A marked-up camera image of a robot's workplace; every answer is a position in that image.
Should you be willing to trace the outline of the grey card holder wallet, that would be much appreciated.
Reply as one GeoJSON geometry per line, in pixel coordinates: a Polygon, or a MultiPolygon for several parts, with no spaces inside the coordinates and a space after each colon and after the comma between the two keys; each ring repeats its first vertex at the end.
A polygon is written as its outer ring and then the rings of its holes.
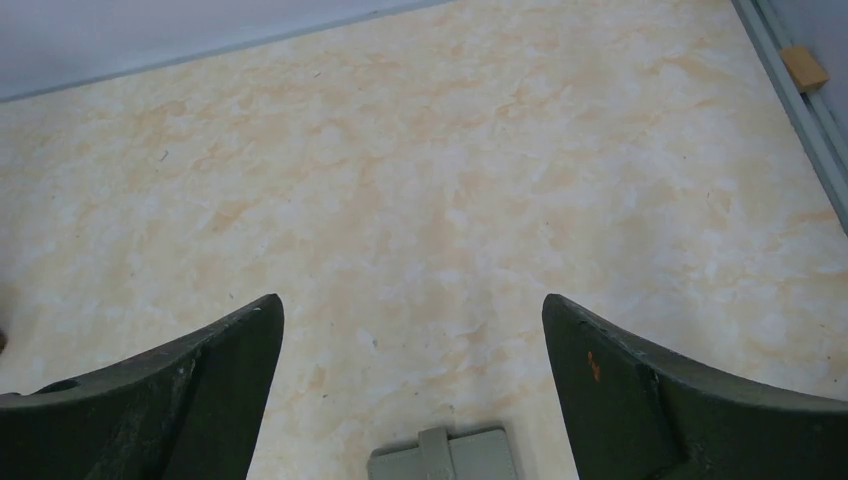
{"type": "Polygon", "coordinates": [[[444,427],[418,433],[404,449],[374,451],[370,479],[516,479],[507,433],[502,428],[453,437],[444,427]]]}

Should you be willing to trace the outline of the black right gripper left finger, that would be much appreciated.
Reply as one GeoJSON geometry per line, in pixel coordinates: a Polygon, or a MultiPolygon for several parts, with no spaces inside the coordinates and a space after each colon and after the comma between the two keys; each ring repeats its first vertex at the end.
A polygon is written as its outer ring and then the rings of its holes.
{"type": "Polygon", "coordinates": [[[5,479],[243,479],[281,351],[268,294],[107,367],[1,398],[5,479]]]}

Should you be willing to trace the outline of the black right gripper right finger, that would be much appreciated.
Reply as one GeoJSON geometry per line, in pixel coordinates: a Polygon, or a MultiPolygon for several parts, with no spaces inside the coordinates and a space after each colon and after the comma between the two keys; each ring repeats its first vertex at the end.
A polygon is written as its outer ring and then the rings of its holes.
{"type": "Polygon", "coordinates": [[[582,479],[843,479],[847,405],[745,379],[548,295],[542,323],[582,479]]]}

